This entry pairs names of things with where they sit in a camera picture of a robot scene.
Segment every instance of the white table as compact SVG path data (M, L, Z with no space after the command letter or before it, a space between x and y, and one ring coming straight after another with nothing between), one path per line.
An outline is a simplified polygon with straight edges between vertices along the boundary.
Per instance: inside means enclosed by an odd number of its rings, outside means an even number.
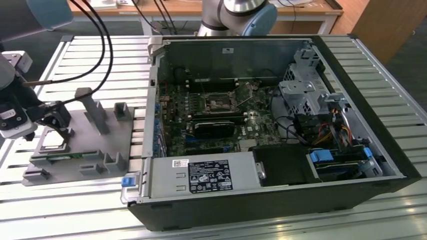
M20 184L37 144L6 140L0 149L0 239L173 239L173 240L331 240L417 239L427 234L427 122L421 110L393 77L357 40L323 36L355 85L424 177L400 191L376 196L353 209L193 229L149 232L120 202L120 177L25 187ZM113 102L136 107L129 171L141 166L141 144L148 86L145 36L114 36L114 65L108 82L93 95L105 108ZM61 42L41 80L80 74L97 61L98 37ZM65 100L77 87L97 85L108 60L89 76L37 88L42 101ZM78 103L66 105L81 109Z

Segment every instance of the floor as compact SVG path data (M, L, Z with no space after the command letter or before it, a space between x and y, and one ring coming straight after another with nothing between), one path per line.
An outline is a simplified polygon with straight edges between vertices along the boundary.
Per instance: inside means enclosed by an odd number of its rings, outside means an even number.
M138 22L106 22L110 35L140 35L142 34ZM160 22L154 23L156 28L161 29L162 34L169 31L161 26ZM200 26L199 22L175 22L179 34L191 35ZM42 74L44 68L49 62L57 44L64 35L96 36L97 30L88 22L73 22L52 32L41 32L34 35L22 37L4 43L6 51L24 50L32 57L33 64L25 75L28 81L37 81ZM405 41L399 52L385 65L388 71L399 80L415 100L424 110L427 110L427 18L415 30L413 36Z

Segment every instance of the blue latch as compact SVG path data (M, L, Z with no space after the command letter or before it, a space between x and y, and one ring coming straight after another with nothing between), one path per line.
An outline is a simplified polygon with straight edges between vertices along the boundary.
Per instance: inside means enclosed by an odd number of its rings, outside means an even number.
M333 161L333 156L329 150L313 150L309 153L309 158L313 163Z
M134 177L124 177L121 179L121 187L133 187L134 186Z
M363 151L364 151L367 158L371 158L373 156L371 149L368 147L363 148Z

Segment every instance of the power supply label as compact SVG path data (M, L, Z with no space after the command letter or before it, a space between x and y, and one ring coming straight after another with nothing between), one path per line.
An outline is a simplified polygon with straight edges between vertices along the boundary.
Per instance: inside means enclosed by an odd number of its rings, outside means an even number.
M233 190L228 160L189 162L188 182L192 194Z

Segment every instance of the circuit board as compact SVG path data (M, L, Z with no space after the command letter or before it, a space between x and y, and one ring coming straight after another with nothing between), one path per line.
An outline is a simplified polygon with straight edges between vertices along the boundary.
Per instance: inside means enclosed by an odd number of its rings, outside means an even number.
M255 80L237 80L228 92L191 92L184 85L161 85L168 157L245 152L249 147L281 142L268 110L271 87L259 85ZM195 128L212 122L229 124L229 135L197 137Z

